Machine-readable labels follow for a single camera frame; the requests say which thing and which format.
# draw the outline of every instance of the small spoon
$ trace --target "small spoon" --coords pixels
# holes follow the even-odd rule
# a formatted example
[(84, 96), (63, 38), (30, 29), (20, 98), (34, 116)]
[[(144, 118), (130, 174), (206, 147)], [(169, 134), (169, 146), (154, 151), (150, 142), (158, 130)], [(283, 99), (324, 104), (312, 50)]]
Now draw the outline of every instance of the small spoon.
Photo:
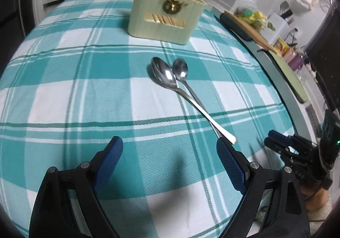
[[(195, 99), (195, 101), (205, 110), (206, 108), (203, 106), (202, 102), (199, 100), (199, 98), (197, 97), (197, 95), (195, 94), (195, 92), (193, 92), (193, 90), (191, 89), (191, 87), (188, 85), (187, 83), (187, 76), (188, 76), (188, 66), (187, 63), (185, 62), (184, 59), (178, 58), (175, 59), (175, 61), (172, 64), (172, 71), (176, 77), (176, 79), (181, 82), (190, 92), (190, 94), (193, 96), (193, 98)], [(214, 127), (214, 125), (212, 123), (210, 123), (210, 125), (212, 126), (214, 132), (216, 133), (217, 137), (221, 137), (222, 134), (219, 132), (218, 129), (216, 129)]]
[(159, 82), (168, 89), (171, 89), (181, 95), (184, 99), (195, 106), (198, 111), (205, 116), (205, 118), (217, 128), (223, 136), (225, 136), (232, 144), (235, 144), (237, 139), (231, 133), (222, 128), (211, 116), (195, 102), (183, 89), (179, 88), (176, 83), (171, 67), (158, 57), (153, 57), (151, 60), (152, 72)]

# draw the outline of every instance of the spoon handle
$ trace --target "spoon handle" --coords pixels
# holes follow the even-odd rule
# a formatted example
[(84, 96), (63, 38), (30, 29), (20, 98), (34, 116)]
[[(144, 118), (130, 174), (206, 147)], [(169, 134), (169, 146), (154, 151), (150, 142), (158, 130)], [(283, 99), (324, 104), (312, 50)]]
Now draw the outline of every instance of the spoon handle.
[[(197, 102), (197, 104), (199, 104), (205, 111), (207, 111), (206, 108), (203, 106), (202, 102), (200, 101), (200, 99), (197, 97), (196, 93), (193, 92), (191, 87), (188, 85), (188, 83), (185, 82), (185, 81), (183, 81), (182, 83), (187, 88), (187, 90), (190, 92), (190, 94), (193, 96), (193, 98)], [(213, 128), (214, 132), (216, 133), (217, 137), (223, 136), (223, 134), (221, 134), (221, 132), (217, 128), (215, 128), (215, 126), (211, 122), (209, 122), (209, 123), (210, 123), (211, 127)]]
[(198, 109), (204, 116), (205, 118), (212, 123), (217, 130), (221, 132), (223, 136), (226, 137), (232, 144), (235, 144), (237, 139), (235, 136), (233, 136), (231, 133), (227, 132), (224, 128), (220, 126), (212, 117), (199, 105), (197, 104), (193, 98), (191, 98), (183, 89), (178, 88), (176, 89), (176, 92), (180, 95), (182, 95), (186, 100), (188, 100), (193, 106), (195, 106), (196, 109)]

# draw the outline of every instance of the blue gripper pad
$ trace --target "blue gripper pad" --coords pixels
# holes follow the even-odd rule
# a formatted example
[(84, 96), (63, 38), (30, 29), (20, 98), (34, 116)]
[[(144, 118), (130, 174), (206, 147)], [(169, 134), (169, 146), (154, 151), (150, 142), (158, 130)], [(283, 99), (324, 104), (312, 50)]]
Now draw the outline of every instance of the blue gripper pad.
[(293, 141), (289, 137), (273, 129), (269, 131), (268, 137), (281, 146), (285, 146), (285, 147), (293, 146)]
[(92, 186), (94, 194), (98, 194), (106, 186), (122, 152), (123, 140), (118, 137), (96, 172), (96, 178)]
[(217, 140), (216, 150), (233, 187), (244, 195), (247, 190), (245, 185), (245, 174), (220, 138)]

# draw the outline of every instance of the teal and white checkered tablecloth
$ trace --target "teal and white checkered tablecloth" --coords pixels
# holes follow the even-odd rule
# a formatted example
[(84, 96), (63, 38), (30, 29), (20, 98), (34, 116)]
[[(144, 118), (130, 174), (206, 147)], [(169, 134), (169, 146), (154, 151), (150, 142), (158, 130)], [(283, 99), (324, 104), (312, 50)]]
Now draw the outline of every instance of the teal and white checkered tablecloth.
[(20, 45), (0, 80), (0, 201), (28, 235), (50, 166), (75, 168), (117, 135), (124, 150), (99, 198), (121, 237), (218, 237), (235, 191), (207, 120), (150, 80), (154, 56), (181, 57), (210, 115), (264, 167), (271, 129), (290, 116), (259, 63), (204, 11), (187, 45), (131, 37), (133, 0), (66, 0)]

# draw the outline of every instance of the metal screw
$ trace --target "metal screw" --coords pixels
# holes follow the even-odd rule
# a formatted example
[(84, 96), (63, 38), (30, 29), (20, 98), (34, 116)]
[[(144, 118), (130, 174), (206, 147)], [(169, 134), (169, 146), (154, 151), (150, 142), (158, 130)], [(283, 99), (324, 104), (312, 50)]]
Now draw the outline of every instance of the metal screw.
[(55, 168), (54, 166), (52, 166), (52, 167), (48, 168), (47, 171), (48, 171), (49, 173), (54, 173), (54, 172), (55, 172), (55, 169), (56, 169), (56, 168)]
[(288, 174), (290, 174), (290, 173), (292, 172), (292, 168), (286, 166), (286, 167), (285, 167), (285, 171), (286, 171)]
[(260, 165), (259, 165), (257, 162), (254, 162), (254, 161), (253, 161), (253, 162), (250, 163), (250, 167), (251, 167), (251, 168), (254, 168), (254, 169), (257, 169), (257, 168), (260, 167)]
[(90, 163), (87, 162), (87, 161), (83, 162), (83, 163), (80, 165), (80, 167), (83, 168), (83, 169), (86, 169), (86, 168), (88, 168), (89, 166), (90, 166)]

